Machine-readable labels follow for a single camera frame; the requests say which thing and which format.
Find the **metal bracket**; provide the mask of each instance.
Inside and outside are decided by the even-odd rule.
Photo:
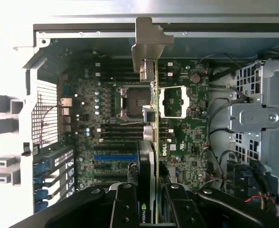
[[[180,88],[182,97],[181,100],[183,100],[183,104],[181,105],[181,116],[166,116],[165,115],[165,107],[163,105],[163,101],[165,100],[165,90],[166,89],[172,89],[172,88]],[[187,109],[190,105],[190,98],[187,95],[187,87],[182,86],[172,86],[172,87],[164,87],[160,88],[159,93],[159,113],[161,118],[171,118],[171,119],[185,119],[187,117]]]
[[[260,132],[279,128],[279,108],[260,104],[234,104],[230,107],[230,129],[236,132]]]
[[[174,37],[165,35],[159,25],[152,24],[152,18],[136,18],[135,45],[131,48],[134,72],[140,73],[144,59],[159,59],[165,47],[173,44],[173,40]]]

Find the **screw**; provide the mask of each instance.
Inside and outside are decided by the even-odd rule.
[[[172,185],[171,185],[171,188],[172,188],[172,189],[178,189],[179,186],[178,186],[177,184],[172,184]]]
[[[99,189],[95,189],[95,190],[93,190],[91,193],[92,194],[97,194],[97,193],[99,193],[101,190],[99,190]]]
[[[203,193],[205,193],[205,194],[211,194],[212,191],[211,191],[210,189],[204,189],[204,190],[203,190]]]
[[[270,113],[270,114],[268,115],[268,121],[269,121],[269,122],[274,122],[274,121],[276,121],[276,120],[277,120],[277,116],[276,116],[275,114]]]
[[[130,184],[126,184],[126,185],[123,186],[123,188],[124,188],[124,189],[131,188],[131,185],[130,185]]]

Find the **red cable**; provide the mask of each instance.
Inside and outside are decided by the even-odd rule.
[[[265,199],[267,199],[267,200],[271,200],[271,201],[273,202],[273,204],[275,205],[276,216],[277,216],[277,215],[278,215],[278,205],[276,204],[276,202],[274,201],[274,199],[269,198],[268,196],[252,196],[252,197],[250,197],[249,199],[245,200],[244,202],[247,203],[247,202],[252,201],[252,200],[255,199],[255,198],[261,198],[261,197],[263,197],[263,198],[265,198]]]

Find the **expansion card bracket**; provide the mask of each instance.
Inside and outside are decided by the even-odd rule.
[[[151,62],[146,60],[159,59],[165,47],[173,44],[173,40],[174,37],[165,35],[159,25],[152,24],[152,18],[136,18],[135,45],[131,48],[134,72],[141,73],[143,78],[151,77],[147,74],[153,72],[153,64],[151,67]]]

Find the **capacitor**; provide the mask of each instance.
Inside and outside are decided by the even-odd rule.
[[[177,161],[177,162],[181,162],[182,159],[181,159],[180,157],[176,157],[176,161]]]
[[[191,75],[190,81],[194,84],[198,84],[201,81],[201,77],[198,74]]]

